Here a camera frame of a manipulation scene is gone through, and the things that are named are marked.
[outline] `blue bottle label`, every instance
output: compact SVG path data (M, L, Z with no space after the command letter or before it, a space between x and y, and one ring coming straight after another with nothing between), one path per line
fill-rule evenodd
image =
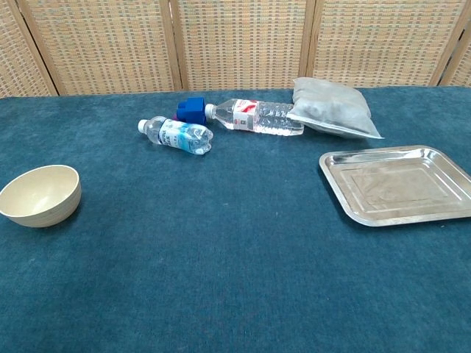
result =
M189 127L190 124L181 121L166 120L159 131L160 142L163 145L190 151L190 143L186 134Z

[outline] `gray bag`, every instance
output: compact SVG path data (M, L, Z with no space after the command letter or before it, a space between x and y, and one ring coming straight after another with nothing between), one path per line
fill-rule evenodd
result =
M288 118L345 138L382 138L360 91L324 79L294 80L294 107Z

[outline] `tray rim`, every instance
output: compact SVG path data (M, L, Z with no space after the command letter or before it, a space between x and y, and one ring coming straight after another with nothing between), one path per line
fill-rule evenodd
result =
M345 199L344 193L341 191L339 185L337 184L335 178L333 177L332 173L330 172L328 166L326 165L325 161L327 158L332 156L339 156L343 154L368 154L368 153L376 153L382 151L408 151L413 149L430 149L431 151L440 154L442 158L444 158L452 167L454 167L459 173L465 177L468 182L471 184L471 177L470 175L459 165L454 163L444 152L435 149L434 147L426 146L426 145L410 145L410 146L392 146L392 147L381 147L379 149L359 149L359 150L351 150L351 151L332 151L324 153L319 158L319 166L324 173L327 181L329 182L330 187L333 190L333 193L336 195L342 209L345 213L354 221L363 224L364 226L368 227L386 227L386 226L394 226L399 224L412 224L412 223L422 223L427 221L440 221L445 219L454 219L454 218L466 218L471 216L471 211L469 215L457 215L456 212L446 212L446 213L438 213L438 214L429 214L429 215L411 215L406 217L398 217L398 218L386 218L381 219L378 221L371 221L369 219L362 218L361 216L354 213L349 206L347 200Z

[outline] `bottle label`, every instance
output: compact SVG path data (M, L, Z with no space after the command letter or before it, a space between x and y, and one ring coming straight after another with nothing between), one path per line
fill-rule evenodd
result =
M189 127L190 124L183 123L182 121L165 120L159 131L160 142L163 145L190 151L190 143L186 138L186 132Z
M253 131L258 101L238 99L234 104L234 130Z

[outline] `crushed plastic bottle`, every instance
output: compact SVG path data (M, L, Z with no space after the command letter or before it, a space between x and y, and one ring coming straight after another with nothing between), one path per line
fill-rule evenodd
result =
M155 116L150 120L139 121L138 130L158 145L167 145L198 155L211 149L213 133L203 125Z
M293 104L230 99L218 106L206 104L207 119L217 119L227 129L246 130L271 135L301 135L304 125L286 114Z

